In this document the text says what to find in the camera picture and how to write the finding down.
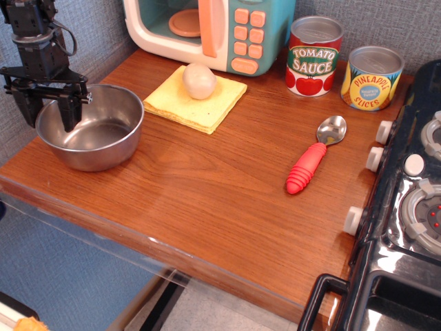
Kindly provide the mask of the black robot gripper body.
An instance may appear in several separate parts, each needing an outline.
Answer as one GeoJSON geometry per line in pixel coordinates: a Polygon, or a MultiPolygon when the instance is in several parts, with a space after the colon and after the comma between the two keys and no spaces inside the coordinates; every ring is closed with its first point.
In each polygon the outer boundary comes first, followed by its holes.
{"type": "Polygon", "coordinates": [[[23,90],[30,90],[40,84],[43,86],[43,94],[53,98],[59,93],[49,85],[64,83],[71,87],[71,94],[79,98],[81,103],[92,101],[92,93],[88,92],[86,86],[87,77],[69,69],[69,57],[73,53],[65,49],[62,34],[38,34],[34,37],[12,34],[11,37],[19,51],[22,65],[1,68],[1,75],[6,82],[4,88],[8,94],[12,92],[14,82],[23,90]]]}

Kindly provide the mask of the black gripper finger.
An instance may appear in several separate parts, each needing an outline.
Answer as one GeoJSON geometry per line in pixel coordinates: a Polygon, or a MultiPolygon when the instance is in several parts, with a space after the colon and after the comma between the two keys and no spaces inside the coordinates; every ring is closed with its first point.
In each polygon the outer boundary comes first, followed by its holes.
{"type": "Polygon", "coordinates": [[[43,108],[42,98],[35,95],[32,90],[13,90],[12,96],[26,123],[31,127],[35,127],[37,116],[43,108]]]}
{"type": "Polygon", "coordinates": [[[64,130],[71,132],[81,121],[82,103],[78,97],[67,96],[57,99],[64,130]]]}

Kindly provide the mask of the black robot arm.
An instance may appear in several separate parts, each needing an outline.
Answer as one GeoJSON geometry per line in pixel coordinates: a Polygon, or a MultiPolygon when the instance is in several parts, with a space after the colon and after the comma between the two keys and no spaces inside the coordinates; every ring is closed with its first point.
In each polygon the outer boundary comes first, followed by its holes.
{"type": "Polygon", "coordinates": [[[43,101],[55,100],[66,132],[81,121],[82,105],[92,101],[88,78],[71,71],[69,58],[77,51],[65,45],[63,31],[70,30],[55,19],[53,1],[2,1],[1,12],[12,27],[12,42],[21,65],[2,67],[7,94],[14,97],[26,123],[35,128],[43,101]]]}

